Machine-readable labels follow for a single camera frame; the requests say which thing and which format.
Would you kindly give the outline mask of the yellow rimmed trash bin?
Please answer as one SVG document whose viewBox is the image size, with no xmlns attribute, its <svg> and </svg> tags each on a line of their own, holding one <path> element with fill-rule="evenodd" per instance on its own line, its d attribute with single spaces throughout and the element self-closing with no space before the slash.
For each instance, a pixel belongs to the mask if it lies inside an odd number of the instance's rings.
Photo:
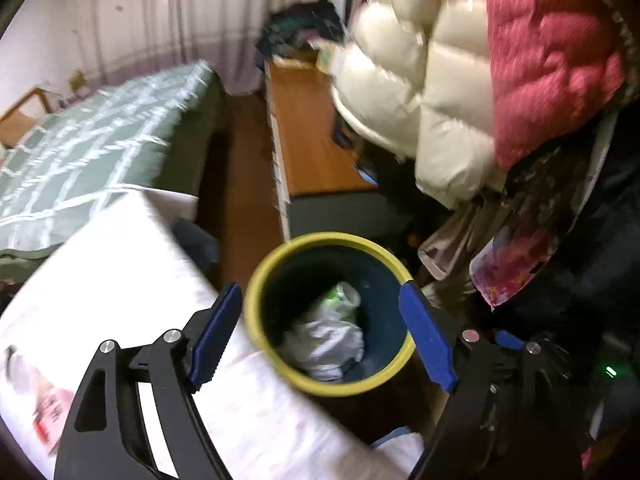
<svg viewBox="0 0 640 480">
<path fill-rule="evenodd" d="M 359 396 L 392 380 L 416 350 L 399 311 L 410 280 L 399 259 L 366 238 L 302 235 L 270 252 L 250 278 L 245 327 L 299 391 Z"/>
</svg>

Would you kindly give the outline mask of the cream puffer jacket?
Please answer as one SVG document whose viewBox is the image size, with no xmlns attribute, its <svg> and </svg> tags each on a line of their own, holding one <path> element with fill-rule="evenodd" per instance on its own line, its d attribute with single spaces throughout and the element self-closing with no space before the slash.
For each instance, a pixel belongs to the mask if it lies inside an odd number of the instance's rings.
<svg viewBox="0 0 640 480">
<path fill-rule="evenodd" d="M 502 188 L 486 0 L 366 0 L 331 92 L 346 124 L 412 159 L 416 187 L 442 206 Z"/>
</svg>

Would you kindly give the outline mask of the white dotted table cloth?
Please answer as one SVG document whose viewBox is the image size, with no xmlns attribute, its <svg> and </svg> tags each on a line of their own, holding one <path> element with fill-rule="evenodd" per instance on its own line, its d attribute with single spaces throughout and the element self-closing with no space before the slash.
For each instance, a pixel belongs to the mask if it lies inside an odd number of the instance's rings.
<svg viewBox="0 0 640 480">
<path fill-rule="evenodd" d="M 32 274 L 1 317 L 1 417 L 29 465 L 52 478 L 56 456 L 34 424 L 42 389 L 75 392 L 96 349 L 150 344 L 210 307 L 216 290 L 182 251 L 152 200 L 134 192 L 100 212 Z M 237 328 L 196 394 L 235 479 L 399 479 L 369 448 L 288 386 Z"/>
</svg>

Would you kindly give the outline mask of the white tissue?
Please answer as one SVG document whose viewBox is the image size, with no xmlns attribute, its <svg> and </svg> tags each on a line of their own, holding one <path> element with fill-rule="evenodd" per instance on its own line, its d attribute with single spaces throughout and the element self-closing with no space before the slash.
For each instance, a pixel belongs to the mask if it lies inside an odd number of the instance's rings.
<svg viewBox="0 0 640 480">
<path fill-rule="evenodd" d="M 363 331 L 340 318 L 305 316 L 284 333 L 278 353 L 313 380 L 342 382 L 363 359 Z"/>
</svg>

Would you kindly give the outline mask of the red puffer jacket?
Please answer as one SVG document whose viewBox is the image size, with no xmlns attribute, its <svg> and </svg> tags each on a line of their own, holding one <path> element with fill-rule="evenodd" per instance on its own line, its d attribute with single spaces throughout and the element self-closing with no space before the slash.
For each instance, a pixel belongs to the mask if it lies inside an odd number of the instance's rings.
<svg viewBox="0 0 640 480">
<path fill-rule="evenodd" d="M 602 0 L 486 0 L 495 154 L 511 169 L 623 88 L 623 40 Z"/>
</svg>

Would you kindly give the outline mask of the small cardboard box far nightstand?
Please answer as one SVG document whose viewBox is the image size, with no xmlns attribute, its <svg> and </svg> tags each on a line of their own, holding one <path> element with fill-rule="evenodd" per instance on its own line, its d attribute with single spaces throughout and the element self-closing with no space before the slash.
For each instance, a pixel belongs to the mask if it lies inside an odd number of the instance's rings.
<svg viewBox="0 0 640 480">
<path fill-rule="evenodd" d="M 68 78 L 70 91 L 74 96 L 81 98 L 90 92 L 85 74 L 81 70 L 75 70 Z"/>
</svg>

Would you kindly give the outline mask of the wooden desk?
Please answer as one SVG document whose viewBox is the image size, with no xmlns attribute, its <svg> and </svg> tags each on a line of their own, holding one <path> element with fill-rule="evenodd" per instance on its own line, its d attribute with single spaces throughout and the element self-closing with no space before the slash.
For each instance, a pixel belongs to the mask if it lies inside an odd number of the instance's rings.
<svg viewBox="0 0 640 480">
<path fill-rule="evenodd" d="M 266 90 L 285 200 L 371 192 L 352 155 L 332 140 L 330 78 L 315 68 L 267 65 Z"/>
</svg>

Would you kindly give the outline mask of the green plaid bed duvet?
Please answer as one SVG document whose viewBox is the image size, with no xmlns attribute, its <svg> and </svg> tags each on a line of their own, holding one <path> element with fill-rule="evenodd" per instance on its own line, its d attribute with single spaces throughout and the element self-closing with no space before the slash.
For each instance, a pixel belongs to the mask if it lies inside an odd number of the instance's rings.
<svg viewBox="0 0 640 480">
<path fill-rule="evenodd" d="M 47 257 L 138 188 L 198 194 L 225 95 L 201 60 L 103 87 L 43 116 L 2 162 L 2 255 Z"/>
</svg>

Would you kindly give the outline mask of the wooden bed headboard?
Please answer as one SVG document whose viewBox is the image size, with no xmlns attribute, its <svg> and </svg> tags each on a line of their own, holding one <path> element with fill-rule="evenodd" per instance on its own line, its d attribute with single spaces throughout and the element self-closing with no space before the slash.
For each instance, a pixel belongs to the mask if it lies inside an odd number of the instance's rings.
<svg viewBox="0 0 640 480">
<path fill-rule="evenodd" d="M 52 112 L 53 107 L 49 102 L 48 92 L 43 88 L 32 88 L 1 116 L 1 144 L 14 148 L 39 119 Z"/>
</svg>

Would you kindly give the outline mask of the green plastic bag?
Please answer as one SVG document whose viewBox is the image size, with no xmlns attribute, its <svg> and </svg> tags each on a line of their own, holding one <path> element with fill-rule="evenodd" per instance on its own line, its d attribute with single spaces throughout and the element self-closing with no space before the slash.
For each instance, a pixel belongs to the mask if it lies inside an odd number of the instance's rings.
<svg viewBox="0 0 640 480">
<path fill-rule="evenodd" d="M 346 282 L 339 282 L 326 292 L 310 312 L 314 321 L 341 321 L 356 323 L 360 307 L 359 292 Z"/>
</svg>

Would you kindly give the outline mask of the pink white curtains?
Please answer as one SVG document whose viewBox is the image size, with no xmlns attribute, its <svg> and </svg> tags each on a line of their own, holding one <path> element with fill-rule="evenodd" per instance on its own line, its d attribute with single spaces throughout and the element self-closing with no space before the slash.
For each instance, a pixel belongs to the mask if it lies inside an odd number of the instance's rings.
<svg viewBox="0 0 640 480">
<path fill-rule="evenodd" d="M 314 0 L 66 0 L 70 44 L 91 88 L 197 60 L 231 94 L 256 90 L 255 44 L 273 12 Z M 329 0 L 342 12 L 345 0 Z"/>
</svg>

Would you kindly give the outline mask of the clothes pile on desk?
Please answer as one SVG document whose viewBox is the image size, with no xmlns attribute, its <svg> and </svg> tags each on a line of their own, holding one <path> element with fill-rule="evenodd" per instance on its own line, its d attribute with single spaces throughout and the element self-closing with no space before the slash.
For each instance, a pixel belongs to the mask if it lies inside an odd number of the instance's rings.
<svg viewBox="0 0 640 480">
<path fill-rule="evenodd" d="M 312 40 L 341 44 L 344 37 L 343 22 L 330 0 L 299 1 L 268 15 L 255 44 L 255 65 L 265 70 L 275 55 L 289 58 L 295 51 L 310 49 Z"/>
</svg>

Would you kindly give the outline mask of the pink floral hanging bag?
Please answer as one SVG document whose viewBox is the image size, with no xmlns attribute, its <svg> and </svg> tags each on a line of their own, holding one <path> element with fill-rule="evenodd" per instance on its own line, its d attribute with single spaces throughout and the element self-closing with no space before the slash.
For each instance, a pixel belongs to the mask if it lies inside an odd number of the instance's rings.
<svg viewBox="0 0 640 480">
<path fill-rule="evenodd" d="M 531 214 L 512 212 L 471 260 L 471 282 L 491 310 L 495 310 L 533 281 L 558 244 L 552 229 Z"/>
</svg>

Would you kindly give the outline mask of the pink tissue box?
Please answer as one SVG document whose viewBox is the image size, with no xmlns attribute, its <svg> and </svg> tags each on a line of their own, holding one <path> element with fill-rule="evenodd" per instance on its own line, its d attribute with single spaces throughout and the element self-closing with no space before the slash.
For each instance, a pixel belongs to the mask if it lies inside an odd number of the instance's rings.
<svg viewBox="0 0 640 480">
<path fill-rule="evenodd" d="M 34 427 L 48 454 L 53 454 L 58 448 L 73 400 L 72 392 L 50 384 L 45 384 L 38 391 Z"/>
</svg>

